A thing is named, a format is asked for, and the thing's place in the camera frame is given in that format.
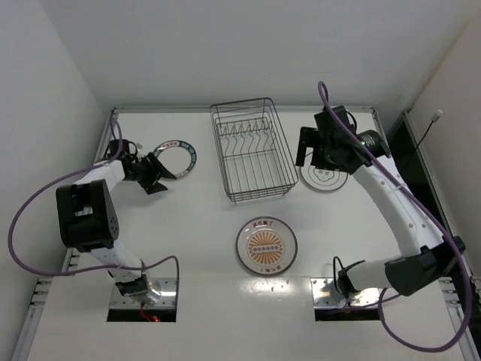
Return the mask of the green rimmed white plate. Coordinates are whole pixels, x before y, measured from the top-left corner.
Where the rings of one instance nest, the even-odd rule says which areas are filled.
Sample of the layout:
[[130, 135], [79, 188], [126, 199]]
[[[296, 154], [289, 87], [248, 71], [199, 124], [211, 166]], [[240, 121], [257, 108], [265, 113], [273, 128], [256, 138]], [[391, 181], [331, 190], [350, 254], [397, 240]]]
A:
[[179, 180], [187, 176], [197, 163], [198, 154], [187, 141], [178, 139], [161, 143], [153, 151], [156, 158]]

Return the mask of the white plate grey pattern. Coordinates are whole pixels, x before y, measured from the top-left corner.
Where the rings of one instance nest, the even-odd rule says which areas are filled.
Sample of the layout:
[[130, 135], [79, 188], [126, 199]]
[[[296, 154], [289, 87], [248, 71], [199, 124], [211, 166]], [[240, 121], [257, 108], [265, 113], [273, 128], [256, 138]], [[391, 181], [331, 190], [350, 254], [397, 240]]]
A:
[[299, 168], [300, 176], [305, 185], [314, 191], [330, 193], [342, 188], [349, 175], [340, 171], [329, 171], [305, 165]]

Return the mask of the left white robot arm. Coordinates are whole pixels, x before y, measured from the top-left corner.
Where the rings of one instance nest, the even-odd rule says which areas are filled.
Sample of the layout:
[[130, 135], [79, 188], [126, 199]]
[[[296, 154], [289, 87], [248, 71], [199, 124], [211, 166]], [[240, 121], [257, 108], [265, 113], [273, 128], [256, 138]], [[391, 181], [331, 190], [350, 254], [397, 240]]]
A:
[[159, 180], [177, 177], [150, 152], [139, 156], [127, 140], [112, 140], [109, 157], [94, 165], [74, 184], [56, 190], [59, 229], [63, 244], [86, 253], [104, 266], [121, 296], [141, 305], [154, 305], [161, 286], [148, 275], [145, 263], [119, 240], [119, 221], [110, 193], [122, 181], [133, 181], [148, 195], [166, 191]]

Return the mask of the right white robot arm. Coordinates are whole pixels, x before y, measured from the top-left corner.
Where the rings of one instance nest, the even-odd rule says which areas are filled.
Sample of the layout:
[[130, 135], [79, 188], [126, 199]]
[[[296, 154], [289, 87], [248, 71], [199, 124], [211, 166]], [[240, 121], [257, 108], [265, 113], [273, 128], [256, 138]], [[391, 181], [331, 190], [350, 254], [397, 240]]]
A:
[[314, 168], [353, 176], [388, 223], [400, 252], [342, 268], [337, 273], [339, 292], [349, 297], [368, 288], [392, 288], [411, 296], [447, 276], [464, 252], [464, 242], [458, 236], [447, 238], [413, 202], [382, 136], [372, 129], [357, 133], [343, 106], [324, 109], [314, 119], [316, 127], [300, 129], [295, 164], [304, 166], [311, 149]]

